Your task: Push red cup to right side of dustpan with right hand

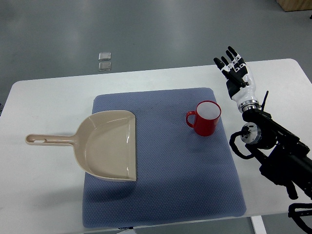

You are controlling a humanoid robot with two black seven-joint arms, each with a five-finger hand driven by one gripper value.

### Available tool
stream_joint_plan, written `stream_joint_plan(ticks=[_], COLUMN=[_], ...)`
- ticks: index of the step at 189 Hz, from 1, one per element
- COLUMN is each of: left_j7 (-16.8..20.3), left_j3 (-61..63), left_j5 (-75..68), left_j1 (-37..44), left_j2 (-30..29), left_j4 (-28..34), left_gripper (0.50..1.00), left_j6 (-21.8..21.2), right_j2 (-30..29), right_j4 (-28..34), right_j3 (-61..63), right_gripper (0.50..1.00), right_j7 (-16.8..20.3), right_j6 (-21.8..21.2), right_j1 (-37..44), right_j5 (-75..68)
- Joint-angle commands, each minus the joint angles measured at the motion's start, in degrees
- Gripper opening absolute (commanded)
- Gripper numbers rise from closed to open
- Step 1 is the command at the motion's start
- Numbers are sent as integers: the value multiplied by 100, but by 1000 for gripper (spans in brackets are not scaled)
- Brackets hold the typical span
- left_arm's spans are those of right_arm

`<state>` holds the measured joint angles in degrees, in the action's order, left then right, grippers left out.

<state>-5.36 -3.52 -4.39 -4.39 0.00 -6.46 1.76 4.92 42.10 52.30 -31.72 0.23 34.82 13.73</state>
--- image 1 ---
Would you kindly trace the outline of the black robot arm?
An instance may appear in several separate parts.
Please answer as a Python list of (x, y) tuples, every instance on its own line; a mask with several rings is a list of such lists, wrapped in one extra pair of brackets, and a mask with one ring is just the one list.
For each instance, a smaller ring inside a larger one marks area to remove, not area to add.
[(260, 173), (275, 185), (284, 186), (292, 200), (296, 187), (312, 196), (312, 161), (309, 147), (296, 135), (276, 123), (257, 100), (238, 101), (246, 122), (230, 137), (232, 151), (242, 159), (256, 158)]

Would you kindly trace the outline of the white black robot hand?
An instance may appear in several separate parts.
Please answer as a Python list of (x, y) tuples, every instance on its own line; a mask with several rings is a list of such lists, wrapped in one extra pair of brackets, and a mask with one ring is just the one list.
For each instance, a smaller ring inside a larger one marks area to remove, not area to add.
[(226, 50), (226, 55), (227, 58), (224, 56), (214, 58), (214, 62), (227, 80), (230, 99), (236, 102), (241, 113), (260, 108), (258, 98), (255, 96), (254, 78), (243, 57), (230, 46)]

